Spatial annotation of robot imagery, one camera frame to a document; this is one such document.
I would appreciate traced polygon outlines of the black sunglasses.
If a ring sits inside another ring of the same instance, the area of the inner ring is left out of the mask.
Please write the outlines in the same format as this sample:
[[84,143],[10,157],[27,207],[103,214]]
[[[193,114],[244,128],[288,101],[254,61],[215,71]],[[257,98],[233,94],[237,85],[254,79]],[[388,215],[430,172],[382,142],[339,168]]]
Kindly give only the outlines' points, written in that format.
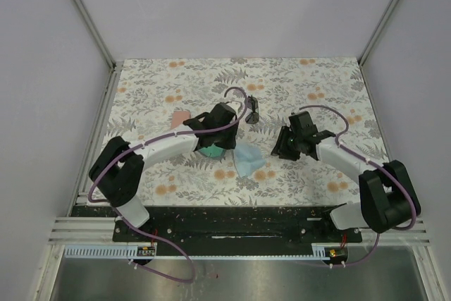
[[251,125],[257,124],[259,122],[259,103],[256,97],[249,96],[247,98],[246,107],[249,109],[249,113],[245,118],[245,122]]

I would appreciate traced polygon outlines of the light blue cloth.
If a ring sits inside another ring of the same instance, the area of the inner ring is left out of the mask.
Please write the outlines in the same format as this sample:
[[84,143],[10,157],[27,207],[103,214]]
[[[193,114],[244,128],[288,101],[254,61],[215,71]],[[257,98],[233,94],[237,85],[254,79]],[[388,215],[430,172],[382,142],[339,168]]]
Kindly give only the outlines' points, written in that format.
[[258,147],[239,142],[233,151],[235,169],[240,178],[248,177],[266,163]]

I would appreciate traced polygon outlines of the blue-grey glasses case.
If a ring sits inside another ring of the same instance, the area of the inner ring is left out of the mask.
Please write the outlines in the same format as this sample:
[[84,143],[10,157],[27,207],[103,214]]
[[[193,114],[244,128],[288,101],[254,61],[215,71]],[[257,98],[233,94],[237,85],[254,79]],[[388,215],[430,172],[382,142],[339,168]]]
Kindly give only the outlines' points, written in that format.
[[224,156],[226,151],[221,147],[218,147],[216,145],[211,145],[209,147],[204,147],[204,148],[199,149],[198,152],[201,155],[206,156],[211,159],[221,159]]

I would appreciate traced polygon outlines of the pink glasses case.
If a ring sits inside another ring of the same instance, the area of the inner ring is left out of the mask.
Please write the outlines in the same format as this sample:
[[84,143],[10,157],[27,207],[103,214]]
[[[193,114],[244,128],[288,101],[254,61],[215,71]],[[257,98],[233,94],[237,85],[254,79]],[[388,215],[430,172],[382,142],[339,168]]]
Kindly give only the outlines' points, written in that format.
[[171,119],[171,129],[177,128],[190,118],[191,113],[189,111],[174,111]]

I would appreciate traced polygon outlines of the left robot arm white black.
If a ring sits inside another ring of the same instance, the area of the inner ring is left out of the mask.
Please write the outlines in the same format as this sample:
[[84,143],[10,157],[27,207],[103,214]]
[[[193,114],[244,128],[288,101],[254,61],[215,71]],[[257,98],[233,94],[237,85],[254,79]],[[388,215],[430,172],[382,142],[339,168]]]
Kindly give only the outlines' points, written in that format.
[[110,206],[128,221],[128,232],[134,239],[145,241],[153,232],[149,212],[137,196],[142,174],[154,164],[212,145],[234,149],[239,109],[238,103],[221,102],[210,112],[137,145],[121,136],[109,140],[89,170],[89,178]]

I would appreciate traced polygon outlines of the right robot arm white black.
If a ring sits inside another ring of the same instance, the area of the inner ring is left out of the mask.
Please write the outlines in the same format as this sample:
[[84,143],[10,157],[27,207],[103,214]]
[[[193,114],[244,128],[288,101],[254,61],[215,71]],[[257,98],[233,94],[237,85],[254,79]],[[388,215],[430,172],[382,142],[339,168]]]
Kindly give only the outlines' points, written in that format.
[[321,223],[326,240],[339,240],[349,228],[368,227],[384,233],[413,227],[421,205],[401,161],[377,164],[343,144],[340,133],[320,131],[307,111],[291,115],[289,122],[280,129],[273,156],[291,161],[309,156],[345,174],[359,187],[358,203],[332,209],[329,219]]

